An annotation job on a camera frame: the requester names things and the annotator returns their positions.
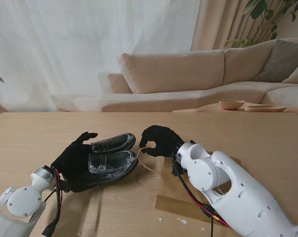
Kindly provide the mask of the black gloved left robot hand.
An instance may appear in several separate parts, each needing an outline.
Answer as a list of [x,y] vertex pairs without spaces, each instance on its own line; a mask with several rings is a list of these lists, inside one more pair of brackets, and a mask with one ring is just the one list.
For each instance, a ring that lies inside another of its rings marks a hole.
[[51,164],[56,168],[66,181],[70,181],[87,172],[89,155],[93,153],[90,144],[84,144],[91,138],[97,137],[97,133],[85,132],[73,141],[58,158]]

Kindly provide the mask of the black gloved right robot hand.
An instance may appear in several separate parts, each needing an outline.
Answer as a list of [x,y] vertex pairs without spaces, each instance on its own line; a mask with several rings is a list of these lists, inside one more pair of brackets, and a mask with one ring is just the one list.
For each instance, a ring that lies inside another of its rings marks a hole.
[[139,147],[143,153],[153,157],[171,157],[184,141],[168,127],[152,125],[141,134]]

